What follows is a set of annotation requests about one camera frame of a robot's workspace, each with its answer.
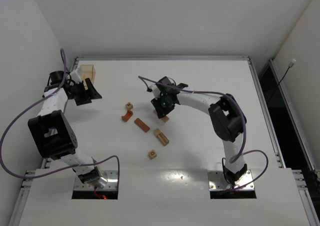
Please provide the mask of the reddish brown rectangular block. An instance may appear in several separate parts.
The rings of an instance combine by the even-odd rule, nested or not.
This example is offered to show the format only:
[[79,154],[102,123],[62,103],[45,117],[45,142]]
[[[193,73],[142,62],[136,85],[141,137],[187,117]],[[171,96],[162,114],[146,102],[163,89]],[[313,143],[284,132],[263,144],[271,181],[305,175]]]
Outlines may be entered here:
[[145,133],[147,133],[150,130],[150,127],[145,124],[140,118],[136,118],[134,120],[134,123]]

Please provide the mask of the light wooden rectangular block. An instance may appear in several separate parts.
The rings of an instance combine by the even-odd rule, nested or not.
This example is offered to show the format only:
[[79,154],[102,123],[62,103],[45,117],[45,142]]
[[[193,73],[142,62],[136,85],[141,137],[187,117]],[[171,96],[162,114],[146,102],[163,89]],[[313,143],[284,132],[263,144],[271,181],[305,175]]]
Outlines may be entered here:
[[[156,110],[153,111],[153,113],[158,117],[158,113]],[[162,120],[164,123],[168,122],[169,121],[169,117],[168,116],[164,116],[162,118],[159,118],[160,120]]]

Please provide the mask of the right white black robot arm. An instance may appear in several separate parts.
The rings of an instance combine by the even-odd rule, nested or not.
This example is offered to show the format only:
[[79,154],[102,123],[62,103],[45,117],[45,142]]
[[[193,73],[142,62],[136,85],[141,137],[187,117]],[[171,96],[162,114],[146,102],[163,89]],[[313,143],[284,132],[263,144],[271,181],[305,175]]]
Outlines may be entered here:
[[165,118],[176,105],[188,106],[210,117],[215,134],[222,140],[225,163],[222,167],[226,181],[235,185],[246,173],[243,157],[246,144],[247,119],[231,94],[194,91],[185,83],[176,85],[165,76],[147,87],[158,118]]

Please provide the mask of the ribbed light wooden block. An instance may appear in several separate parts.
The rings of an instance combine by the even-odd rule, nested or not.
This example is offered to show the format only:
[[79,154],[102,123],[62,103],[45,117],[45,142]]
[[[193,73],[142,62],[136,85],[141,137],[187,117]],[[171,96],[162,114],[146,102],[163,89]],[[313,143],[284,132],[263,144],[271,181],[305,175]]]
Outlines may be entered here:
[[169,139],[162,132],[160,132],[156,137],[163,146],[168,145],[170,142]]

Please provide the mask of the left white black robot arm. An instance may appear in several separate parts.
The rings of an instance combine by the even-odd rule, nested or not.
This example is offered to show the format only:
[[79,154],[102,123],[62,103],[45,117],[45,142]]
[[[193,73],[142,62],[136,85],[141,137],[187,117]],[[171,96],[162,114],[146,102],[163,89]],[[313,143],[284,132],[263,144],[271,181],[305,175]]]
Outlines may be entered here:
[[75,132],[64,115],[69,100],[77,106],[101,99],[91,79],[80,69],[66,73],[54,71],[44,89],[44,102],[38,115],[28,120],[28,127],[40,155],[72,168],[83,184],[102,187],[102,174],[95,160],[78,148]]

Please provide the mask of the transparent orange plastic box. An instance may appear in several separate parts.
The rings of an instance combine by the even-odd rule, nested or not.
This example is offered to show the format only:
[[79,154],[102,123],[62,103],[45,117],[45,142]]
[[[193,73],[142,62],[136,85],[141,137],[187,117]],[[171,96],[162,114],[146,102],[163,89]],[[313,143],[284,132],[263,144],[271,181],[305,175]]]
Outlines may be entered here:
[[88,86],[86,83],[86,79],[90,79],[91,83],[95,83],[96,70],[93,64],[82,64],[79,66],[80,69],[80,77],[83,81],[84,88],[87,90]]

